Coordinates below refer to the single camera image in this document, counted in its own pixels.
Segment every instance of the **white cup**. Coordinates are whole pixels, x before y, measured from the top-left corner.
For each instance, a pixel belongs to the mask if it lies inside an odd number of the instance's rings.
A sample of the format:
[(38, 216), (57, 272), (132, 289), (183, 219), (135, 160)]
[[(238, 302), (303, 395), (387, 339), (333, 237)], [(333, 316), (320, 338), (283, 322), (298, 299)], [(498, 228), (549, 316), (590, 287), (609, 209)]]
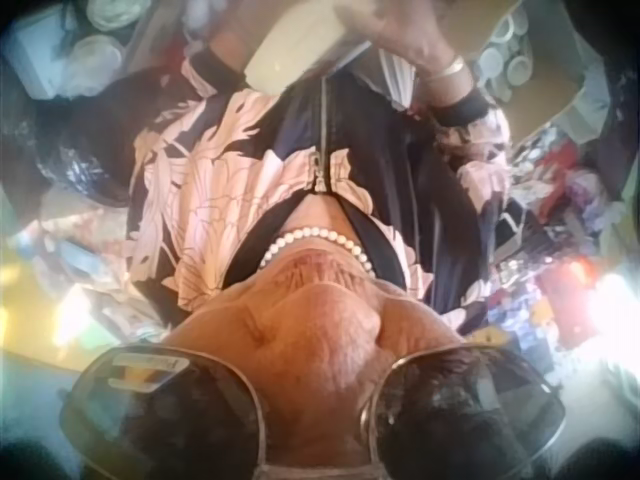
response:
[(526, 35), (529, 31), (529, 17), (524, 7), (520, 6), (511, 14), (513, 19), (513, 30), (516, 35)]
[(491, 41), (494, 43), (508, 43), (509, 40), (513, 37), (515, 33), (515, 25), (513, 23), (513, 17), (511, 15), (507, 16), (498, 28), (496, 28), (495, 32), (491, 36)]
[(531, 80), (533, 76), (533, 62), (529, 57), (519, 55), (507, 66), (507, 80), (514, 87), (520, 87)]
[(496, 78), (504, 71), (504, 58), (494, 47), (487, 48), (478, 59), (482, 78)]
[(504, 74), (500, 74), (497, 77), (492, 78), (489, 81), (489, 86), (489, 91), (495, 98), (504, 103), (509, 103), (511, 101), (513, 91), (511, 90), (511, 87), (509, 87), (509, 82), (507, 82)]

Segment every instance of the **zipper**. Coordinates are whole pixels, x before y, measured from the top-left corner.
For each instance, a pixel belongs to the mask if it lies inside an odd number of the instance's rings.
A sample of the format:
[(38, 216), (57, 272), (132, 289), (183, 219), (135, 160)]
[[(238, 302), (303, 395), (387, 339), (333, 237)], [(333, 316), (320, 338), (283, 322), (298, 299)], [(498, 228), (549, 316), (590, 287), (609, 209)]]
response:
[(320, 152), (312, 156), (315, 172), (315, 182), (313, 191), (315, 193), (327, 193), (328, 184), (328, 160), (327, 160), (327, 79), (322, 78), (320, 97)]

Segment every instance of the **metal sunglasses frame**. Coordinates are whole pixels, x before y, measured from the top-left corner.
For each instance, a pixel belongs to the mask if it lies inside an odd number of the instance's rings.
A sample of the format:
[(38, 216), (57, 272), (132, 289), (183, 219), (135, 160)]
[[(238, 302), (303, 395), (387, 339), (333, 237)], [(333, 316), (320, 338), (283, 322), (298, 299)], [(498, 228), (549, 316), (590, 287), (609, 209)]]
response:
[[(352, 468), (312, 468), (312, 469), (269, 465), (267, 463), (267, 452), (266, 452), (267, 424), (264, 418), (264, 412), (263, 412), (262, 405), (260, 403), (260, 398), (257, 392), (255, 391), (251, 382), (246, 378), (246, 376), (240, 370), (238, 370), (233, 365), (230, 365), (214, 356), (206, 355), (200, 352), (194, 352), (191, 350), (181, 349), (181, 348), (166, 347), (164, 345), (129, 345), (124, 347), (117, 347), (103, 353), (100, 357), (98, 357), (96, 360), (94, 360), (91, 363), (91, 365), (85, 370), (85, 372), (81, 374), (80, 378), (75, 382), (70, 396), (73, 396), (74, 391), (76, 390), (77, 386), (81, 384), (85, 375), (89, 375), (86, 372), (88, 372), (89, 370), (93, 370), (94, 369), (93, 367), (100, 365), (100, 363), (104, 362), (105, 359), (112, 357), (115, 352), (131, 353), (132, 350), (135, 350), (135, 353), (149, 354), (149, 355), (166, 356), (166, 355), (170, 355), (172, 352), (175, 352), (176, 354), (186, 354), (194, 357), (200, 357), (208, 361), (216, 362), (219, 365), (222, 365), (223, 367), (229, 369), (231, 372), (233, 372), (235, 375), (238, 376), (238, 378), (244, 383), (244, 386), (247, 388), (247, 390), (251, 394), (251, 398), (256, 408), (256, 414), (257, 414), (256, 417), (257, 417), (258, 427), (259, 427), (258, 457), (257, 457), (256, 468), (255, 468), (252, 480), (311, 480), (311, 479), (393, 480), (391, 476), (389, 476), (389, 474), (387, 473), (386, 468), (382, 463), (382, 461), (380, 460), (379, 453), (378, 453), (378, 444), (377, 444), (378, 428), (375, 421), (375, 411), (378, 406), (378, 400), (380, 399), (382, 389), (384, 388), (384, 385), (387, 379), (394, 371), (405, 366), (411, 361), (421, 357), (427, 357), (430, 355), (437, 355), (437, 354), (446, 353), (446, 352), (453, 352), (457, 350), (491, 350), (491, 351), (499, 351), (502, 354), (511, 356), (512, 358), (514, 358), (514, 360), (520, 361), (524, 365), (526, 365), (526, 367), (530, 370), (530, 374), (533, 376), (533, 378), (538, 380), (540, 386), (549, 395), (555, 397), (555, 400), (557, 400), (558, 404), (562, 407), (563, 420), (561, 424), (558, 426), (558, 430), (549, 439), (549, 441), (545, 445), (543, 445), (535, 454), (531, 455), (526, 462), (523, 462), (521, 465), (518, 465), (517, 467), (509, 471), (507, 474), (501, 476), (499, 479), (496, 479), (496, 480), (506, 479), (510, 477), (514, 473), (522, 470), (524, 467), (526, 467), (526, 465), (530, 464), (535, 459), (539, 458), (557, 440), (557, 438), (562, 433), (562, 430), (564, 429), (564, 426), (566, 424), (566, 409), (564, 407), (564, 404), (562, 403), (560, 398), (557, 396), (557, 394), (554, 392), (553, 387), (551, 387), (551, 385), (544, 379), (544, 377), (537, 370), (535, 370), (535, 368), (531, 366), (529, 362), (527, 362), (524, 358), (522, 358), (521, 356), (515, 353), (509, 352), (507, 350), (496, 348), (495, 346), (484, 345), (484, 344), (465, 344), (465, 345), (458, 345), (458, 346), (450, 346), (450, 347), (444, 347), (440, 349), (422, 351), (422, 352), (414, 353), (412, 355), (404, 357), (396, 361), (391, 367), (389, 367), (385, 372), (384, 376), (382, 377), (382, 380), (378, 382), (369, 401), (365, 405), (360, 418), (361, 437), (362, 437), (361, 441), (366, 442), (366, 447), (369, 450), (369, 458), (370, 458), (369, 465), (365, 465), (361, 467), (352, 467)], [(76, 449), (82, 454), (82, 451), (79, 448), (76, 447)], [(113, 480), (120, 480), (114, 477), (113, 475), (111, 475), (109, 472), (105, 471), (102, 466), (95, 464), (95, 462), (93, 462), (92, 459), (85, 457), (85, 460), (89, 465), (91, 465), (91, 467), (98, 470), (102, 475), (106, 476), (107, 478), (110, 478)]]

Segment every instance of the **cardboard box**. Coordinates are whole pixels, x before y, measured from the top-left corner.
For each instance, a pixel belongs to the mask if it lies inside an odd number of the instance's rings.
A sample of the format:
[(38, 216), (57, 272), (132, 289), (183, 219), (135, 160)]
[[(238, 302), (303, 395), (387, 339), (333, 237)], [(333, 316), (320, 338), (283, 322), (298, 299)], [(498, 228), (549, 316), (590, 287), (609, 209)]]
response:
[(513, 89), (513, 98), (504, 105), (514, 146), (569, 110), (583, 90), (585, 66), (563, 4), (557, 0), (457, 0), (443, 23), (452, 45), (473, 61), (487, 47), (496, 27), (520, 4), (529, 16), (534, 72), (528, 83)]

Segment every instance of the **bracelet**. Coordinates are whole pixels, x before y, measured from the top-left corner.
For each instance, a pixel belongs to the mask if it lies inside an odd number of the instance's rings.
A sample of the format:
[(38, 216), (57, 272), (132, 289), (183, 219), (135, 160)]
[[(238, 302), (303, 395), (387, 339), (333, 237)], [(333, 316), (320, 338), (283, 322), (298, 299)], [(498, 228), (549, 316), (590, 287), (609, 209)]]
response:
[(442, 72), (437, 73), (435, 75), (432, 75), (430, 77), (427, 78), (423, 78), (422, 80), (425, 82), (432, 82), (434, 80), (440, 80), (441, 78), (445, 78), (445, 77), (450, 77), (451, 75), (455, 75), (456, 73), (462, 71), (462, 69), (464, 69), (466, 63), (464, 61), (464, 58), (462, 58), (460, 55), (458, 55), (455, 60), (453, 61), (453, 63), (448, 66), (447, 68), (445, 68)]

